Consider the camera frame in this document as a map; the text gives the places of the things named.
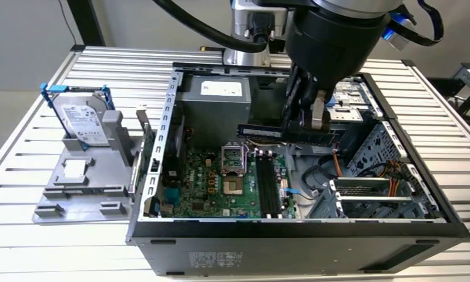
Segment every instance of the connector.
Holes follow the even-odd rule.
[[[255,42],[268,41],[272,31],[276,28],[276,16],[272,13],[251,13],[248,28]]]

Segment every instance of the expansion slot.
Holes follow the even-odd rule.
[[[280,206],[272,156],[257,156],[256,172],[259,175],[261,214],[277,217],[277,214],[280,214]]]

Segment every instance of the power supply label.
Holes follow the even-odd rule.
[[[189,263],[193,268],[240,267],[243,263],[241,251],[191,251]]]
[[[243,83],[228,81],[204,81],[201,95],[243,97]]]
[[[86,105],[63,105],[62,109],[79,140],[90,146],[107,145],[108,139],[96,110]]]

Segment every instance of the hard drive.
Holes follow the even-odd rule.
[[[109,130],[101,123],[104,112],[115,110],[109,89],[78,88],[64,85],[42,86],[42,95],[55,110],[68,138],[87,146],[109,146]]]

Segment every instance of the white wall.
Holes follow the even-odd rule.
[[[216,46],[197,35],[156,6],[152,0],[95,0],[98,12],[108,17],[103,26],[111,30],[119,47],[159,49],[199,49]],[[176,0],[187,11],[221,31],[229,32],[232,13],[228,0]],[[405,1],[416,15],[419,32],[432,34],[429,16],[416,0]],[[409,46],[403,52],[380,41],[372,58],[412,59],[429,76],[451,76],[460,63],[470,62],[470,0],[428,0],[445,20],[445,40],[435,47]]]
[[[83,42],[63,0],[78,42]],[[58,0],[0,0],[0,90],[36,90],[74,45]]]

